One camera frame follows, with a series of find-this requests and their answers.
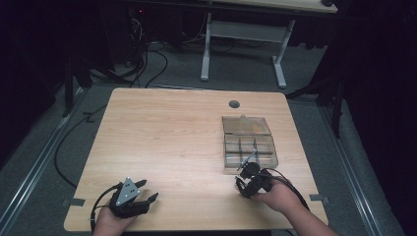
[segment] light wood surface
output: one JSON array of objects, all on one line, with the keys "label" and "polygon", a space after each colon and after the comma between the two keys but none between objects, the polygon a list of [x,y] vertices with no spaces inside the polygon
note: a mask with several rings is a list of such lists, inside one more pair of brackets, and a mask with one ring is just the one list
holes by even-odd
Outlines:
[{"label": "light wood surface", "polygon": [[[238,100],[240,107],[229,107]],[[328,222],[285,96],[277,92],[117,88],[111,95],[75,198],[69,231],[89,231],[98,196],[131,177],[147,179],[143,198],[159,192],[133,231],[291,228],[285,217],[240,196],[223,173],[222,116],[265,117],[279,165],[312,212]],[[101,204],[109,200],[108,194]]]},{"label": "light wood surface", "polygon": [[334,4],[331,7],[326,7],[320,2],[320,0],[211,0],[211,2],[253,5],[259,7],[271,7],[319,13],[337,12],[337,8],[334,6]]}]

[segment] person's right hand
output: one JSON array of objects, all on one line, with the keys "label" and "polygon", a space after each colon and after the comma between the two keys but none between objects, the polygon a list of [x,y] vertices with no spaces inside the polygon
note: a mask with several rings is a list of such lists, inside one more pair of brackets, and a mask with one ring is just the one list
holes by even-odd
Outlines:
[{"label": "person's right hand", "polygon": [[291,210],[298,207],[303,207],[297,196],[283,183],[271,179],[272,185],[269,192],[260,194],[257,193],[251,199],[263,202],[271,209],[287,214]]}]

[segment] person's left hand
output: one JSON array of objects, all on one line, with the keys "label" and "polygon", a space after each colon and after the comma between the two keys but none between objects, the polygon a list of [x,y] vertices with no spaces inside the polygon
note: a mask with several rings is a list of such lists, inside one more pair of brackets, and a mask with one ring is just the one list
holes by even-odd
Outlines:
[{"label": "person's left hand", "polygon": [[95,224],[93,236],[119,236],[138,216],[119,218],[108,206],[101,208]]}]

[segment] hand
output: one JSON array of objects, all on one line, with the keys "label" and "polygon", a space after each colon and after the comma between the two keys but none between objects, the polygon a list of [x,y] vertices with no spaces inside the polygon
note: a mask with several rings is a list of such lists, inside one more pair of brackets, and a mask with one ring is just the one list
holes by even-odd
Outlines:
[{"label": "hand", "polygon": [[271,189],[264,194],[255,194],[251,199],[263,202],[271,209],[286,215],[296,207],[303,207],[298,197],[283,183],[271,179]]},{"label": "hand", "polygon": [[104,206],[98,214],[97,223],[93,236],[119,236],[138,216],[119,218],[111,212],[110,208]]}]

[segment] human arm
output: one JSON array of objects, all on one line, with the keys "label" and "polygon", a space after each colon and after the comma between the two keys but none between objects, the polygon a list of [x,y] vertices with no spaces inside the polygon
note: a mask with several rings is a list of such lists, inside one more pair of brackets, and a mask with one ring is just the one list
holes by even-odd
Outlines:
[{"label": "human arm", "polygon": [[95,224],[92,236],[119,236],[125,229],[137,218],[119,218],[111,212],[110,208],[104,206],[98,214],[97,223]]},{"label": "human arm", "polygon": [[294,227],[298,235],[337,235],[309,210],[297,196],[284,184],[271,180],[272,188],[264,194],[255,194],[252,199],[263,202],[271,209],[281,212]]}]

